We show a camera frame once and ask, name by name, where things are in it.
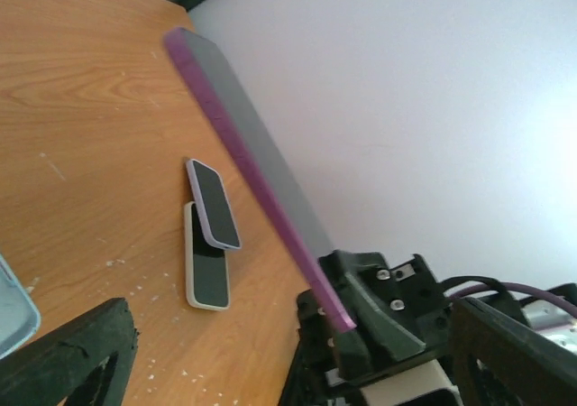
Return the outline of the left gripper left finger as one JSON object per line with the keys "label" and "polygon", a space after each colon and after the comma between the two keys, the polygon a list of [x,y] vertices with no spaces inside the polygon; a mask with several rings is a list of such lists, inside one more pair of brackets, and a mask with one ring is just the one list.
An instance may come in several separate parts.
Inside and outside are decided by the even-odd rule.
{"label": "left gripper left finger", "polygon": [[120,405],[138,336],[127,300],[107,300],[3,358],[1,403]]}

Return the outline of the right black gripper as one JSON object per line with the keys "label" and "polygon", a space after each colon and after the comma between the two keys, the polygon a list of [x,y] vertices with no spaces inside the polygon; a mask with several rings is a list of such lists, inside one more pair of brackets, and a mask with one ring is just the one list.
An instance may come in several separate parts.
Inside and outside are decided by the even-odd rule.
{"label": "right black gripper", "polygon": [[319,264],[339,308],[322,308],[312,291],[298,295],[282,404],[365,405],[363,389],[446,356],[449,303],[421,255],[389,267],[379,253],[334,251]]}

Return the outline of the light blue phone case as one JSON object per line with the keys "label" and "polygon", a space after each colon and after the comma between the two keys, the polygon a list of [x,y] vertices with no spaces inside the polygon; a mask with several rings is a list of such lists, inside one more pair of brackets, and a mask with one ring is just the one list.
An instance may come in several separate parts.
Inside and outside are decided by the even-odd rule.
{"label": "light blue phone case", "polygon": [[41,324],[41,314],[13,270],[1,257],[1,358],[25,344]]}

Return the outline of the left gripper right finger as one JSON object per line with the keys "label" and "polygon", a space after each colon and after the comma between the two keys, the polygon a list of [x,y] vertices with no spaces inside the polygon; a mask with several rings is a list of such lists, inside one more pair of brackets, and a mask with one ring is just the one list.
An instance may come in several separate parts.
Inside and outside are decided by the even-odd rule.
{"label": "left gripper right finger", "polygon": [[576,355],[484,302],[457,300],[451,316],[454,379],[465,405],[498,397],[487,369],[522,405],[574,405]]}

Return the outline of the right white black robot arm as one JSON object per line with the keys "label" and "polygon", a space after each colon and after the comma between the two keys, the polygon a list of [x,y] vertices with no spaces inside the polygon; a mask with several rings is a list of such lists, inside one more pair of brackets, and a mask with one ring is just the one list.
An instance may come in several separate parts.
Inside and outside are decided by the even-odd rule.
{"label": "right white black robot arm", "polygon": [[482,276],[439,281],[420,255],[321,258],[353,318],[339,331],[313,291],[297,298],[298,345],[282,405],[573,405],[576,287]]}

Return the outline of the purple phone black screen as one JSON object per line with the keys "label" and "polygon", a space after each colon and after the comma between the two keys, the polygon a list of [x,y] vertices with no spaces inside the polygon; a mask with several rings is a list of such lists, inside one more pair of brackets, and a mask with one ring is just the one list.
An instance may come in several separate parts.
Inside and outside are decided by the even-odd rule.
{"label": "purple phone black screen", "polygon": [[320,258],[335,249],[233,67],[208,39],[177,27],[163,44],[333,328],[356,327]]}

